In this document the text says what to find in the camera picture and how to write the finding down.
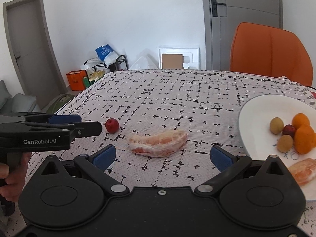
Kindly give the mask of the person's left hand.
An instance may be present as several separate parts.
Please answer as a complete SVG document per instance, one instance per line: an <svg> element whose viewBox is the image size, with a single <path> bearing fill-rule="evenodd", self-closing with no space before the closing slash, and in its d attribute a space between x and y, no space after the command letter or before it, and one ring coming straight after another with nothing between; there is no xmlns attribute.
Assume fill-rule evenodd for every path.
<svg viewBox="0 0 316 237"><path fill-rule="evenodd" d="M1 163L1 179L7 183L1 187L1 196L7 201L17 202L23 187L28 169L28 162L32 154L23 153L20 164L10 173L9 166Z"/></svg>

